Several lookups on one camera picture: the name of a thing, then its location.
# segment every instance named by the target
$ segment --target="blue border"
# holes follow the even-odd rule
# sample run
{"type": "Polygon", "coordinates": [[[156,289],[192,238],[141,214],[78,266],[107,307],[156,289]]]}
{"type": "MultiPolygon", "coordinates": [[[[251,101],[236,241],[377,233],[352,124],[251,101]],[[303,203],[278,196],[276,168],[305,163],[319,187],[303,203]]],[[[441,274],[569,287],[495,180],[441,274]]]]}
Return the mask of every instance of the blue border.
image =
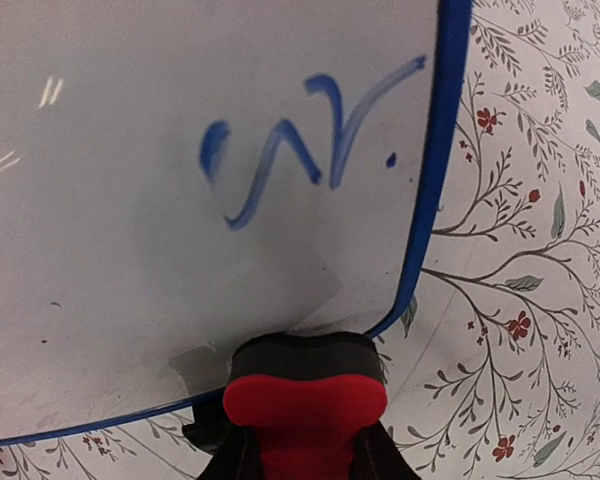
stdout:
{"type": "MultiPolygon", "coordinates": [[[[409,306],[424,262],[433,221],[436,216],[440,193],[449,162],[449,152],[462,93],[462,82],[469,40],[471,0],[441,0],[438,6],[438,43],[436,45],[433,90],[429,110],[429,125],[425,142],[424,159],[416,205],[413,211],[407,251],[400,274],[398,290],[393,307],[386,317],[366,335],[376,337],[389,328],[409,306]]],[[[206,392],[195,397],[171,403],[159,408],[150,408],[130,415],[62,428],[33,435],[11,437],[0,440],[0,447],[16,443],[36,442],[50,438],[76,435],[93,430],[113,427],[144,420],[156,415],[192,407],[221,396],[224,389],[206,392]]]]}

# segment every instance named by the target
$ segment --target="blue marker stroke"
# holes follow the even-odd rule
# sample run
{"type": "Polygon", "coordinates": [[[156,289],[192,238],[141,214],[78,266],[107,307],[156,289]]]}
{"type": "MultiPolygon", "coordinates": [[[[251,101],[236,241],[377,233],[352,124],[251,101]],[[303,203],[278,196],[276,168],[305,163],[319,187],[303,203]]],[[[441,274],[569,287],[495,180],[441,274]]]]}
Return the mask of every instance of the blue marker stroke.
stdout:
{"type": "Polygon", "coordinates": [[[331,103],[333,144],[329,187],[332,190],[338,188],[342,183],[342,176],[347,165],[351,147],[367,114],[389,90],[419,70],[423,70],[426,60],[427,57],[425,55],[416,57],[376,83],[362,97],[358,104],[353,107],[344,127],[342,126],[342,95],[336,81],[325,74],[314,75],[305,80],[304,86],[308,94],[323,93],[331,103]]]}
{"type": "MultiPolygon", "coordinates": [[[[209,182],[213,185],[218,166],[224,156],[225,146],[229,137],[230,130],[227,122],[219,121],[212,123],[206,130],[200,145],[200,166],[209,182]]],[[[260,197],[264,192],[267,178],[273,167],[273,161],[278,151],[278,146],[282,142],[287,142],[295,151],[300,164],[304,168],[309,180],[314,185],[320,183],[322,172],[318,169],[315,161],[311,157],[309,150],[302,141],[296,127],[287,119],[282,119],[271,130],[267,136],[262,151],[258,168],[251,183],[251,189],[244,202],[242,210],[234,218],[224,216],[225,221],[232,230],[244,228],[253,215],[256,213],[260,197]]]]}

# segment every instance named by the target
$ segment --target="blue dot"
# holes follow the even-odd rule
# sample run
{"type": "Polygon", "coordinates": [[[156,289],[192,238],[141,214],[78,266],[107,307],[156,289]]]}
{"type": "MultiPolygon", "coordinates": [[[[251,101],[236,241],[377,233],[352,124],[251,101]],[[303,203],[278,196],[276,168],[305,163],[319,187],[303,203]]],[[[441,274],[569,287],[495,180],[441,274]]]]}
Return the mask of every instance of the blue dot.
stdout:
{"type": "Polygon", "coordinates": [[[389,158],[387,158],[387,168],[393,168],[396,166],[397,156],[396,153],[393,152],[389,158]]]}

